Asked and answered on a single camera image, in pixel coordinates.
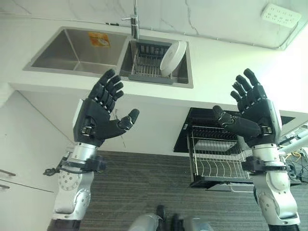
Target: gray carpet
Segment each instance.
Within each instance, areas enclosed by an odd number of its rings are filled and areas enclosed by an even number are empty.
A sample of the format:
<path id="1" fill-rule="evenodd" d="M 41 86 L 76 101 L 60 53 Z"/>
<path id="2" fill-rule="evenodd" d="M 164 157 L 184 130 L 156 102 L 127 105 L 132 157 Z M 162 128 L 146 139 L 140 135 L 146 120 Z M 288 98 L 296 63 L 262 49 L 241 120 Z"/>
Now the gray carpet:
<path id="1" fill-rule="evenodd" d="M 126 231 L 141 214 L 165 205 L 168 220 L 174 213 L 206 215 L 215 231 L 267 231 L 252 193 L 190 189 L 187 157 L 101 152 L 107 170 L 95 175 L 91 203 L 82 231 Z M 308 186 L 292 188 L 308 230 Z"/>

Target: metal wire rack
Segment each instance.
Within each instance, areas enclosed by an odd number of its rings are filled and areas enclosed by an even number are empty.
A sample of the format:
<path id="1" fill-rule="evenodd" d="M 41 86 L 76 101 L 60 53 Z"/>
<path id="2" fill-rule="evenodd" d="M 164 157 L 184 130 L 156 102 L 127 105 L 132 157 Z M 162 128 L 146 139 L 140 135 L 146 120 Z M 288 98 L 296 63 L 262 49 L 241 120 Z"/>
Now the metal wire rack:
<path id="1" fill-rule="evenodd" d="M 144 54 L 141 53 L 139 49 L 137 49 L 137 52 L 134 57 L 131 74 L 142 75 L 146 77 L 159 77 L 159 78 L 172 79 L 171 74 L 167 77 L 163 77 L 161 75 L 161 70 L 159 66 L 162 59 L 163 59 L 162 55 Z"/>
<path id="2" fill-rule="evenodd" d="M 243 151 L 237 136 L 223 128 L 192 126 L 190 141 L 194 175 L 223 179 L 250 179 L 241 162 L 252 152 Z"/>

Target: dish drying rack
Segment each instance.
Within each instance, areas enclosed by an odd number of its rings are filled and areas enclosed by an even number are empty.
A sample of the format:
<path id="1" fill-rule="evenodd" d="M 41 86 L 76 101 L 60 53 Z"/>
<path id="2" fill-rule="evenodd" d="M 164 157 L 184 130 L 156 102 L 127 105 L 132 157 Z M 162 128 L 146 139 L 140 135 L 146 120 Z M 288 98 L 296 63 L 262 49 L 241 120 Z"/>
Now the dish drying rack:
<path id="1" fill-rule="evenodd" d="M 168 46 L 138 43 L 129 79 L 173 84 L 172 73 L 163 77 L 160 70 L 160 63 L 167 50 Z"/>
<path id="2" fill-rule="evenodd" d="M 252 183 L 241 165 L 252 152 L 241 149 L 235 134 L 224 128 L 192 126 L 187 132 L 187 144 L 191 187 L 208 189 L 222 183 Z"/>

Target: electrical outlet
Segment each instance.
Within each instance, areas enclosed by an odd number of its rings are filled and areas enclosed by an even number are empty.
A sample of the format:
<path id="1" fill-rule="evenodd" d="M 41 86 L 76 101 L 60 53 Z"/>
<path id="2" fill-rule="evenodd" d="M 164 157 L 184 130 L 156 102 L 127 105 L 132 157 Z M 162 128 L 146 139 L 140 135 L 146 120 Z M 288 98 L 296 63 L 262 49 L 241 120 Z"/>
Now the electrical outlet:
<path id="1" fill-rule="evenodd" d="M 261 15 L 262 19 L 288 28 L 293 28 L 300 20 L 300 13 L 269 3 Z"/>

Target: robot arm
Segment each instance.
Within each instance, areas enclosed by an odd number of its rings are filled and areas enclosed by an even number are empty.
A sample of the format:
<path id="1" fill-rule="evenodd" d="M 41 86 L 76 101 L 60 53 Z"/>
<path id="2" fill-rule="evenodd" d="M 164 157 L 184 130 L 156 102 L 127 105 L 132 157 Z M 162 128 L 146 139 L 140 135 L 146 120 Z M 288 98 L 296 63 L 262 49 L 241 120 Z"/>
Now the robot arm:
<path id="1" fill-rule="evenodd" d="M 231 92 L 240 115 L 232 116 L 219 106 L 214 106 L 214 115 L 226 130 L 243 136 L 252 148 L 253 156 L 248 157 L 242 167 L 252 172 L 257 202 L 269 230 L 298 231 L 296 201 L 290 192 L 285 160 L 276 146 L 282 127 L 279 111 L 267 98 L 254 73 L 246 69 L 244 75 L 252 87 L 239 75 L 233 85 L 238 93 Z"/>
<path id="2" fill-rule="evenodd" d="M 106 168 L 97 148 L 106 139 L 130 130 L 139 115 L 133 109 L 121 120 L 109 120 L 118 98 L 123 96 L 123 84 L 114 70 L 107 71 L 95 84 L 88 98 L 80 101 L 73 121 L 74 151 L 62 158 L 57 168 L 44 175 L 58 174 L 59 192 L 56 197 L 48 231 L 78 231 L 90 203 L 90 187 L 94 171 Z"/>

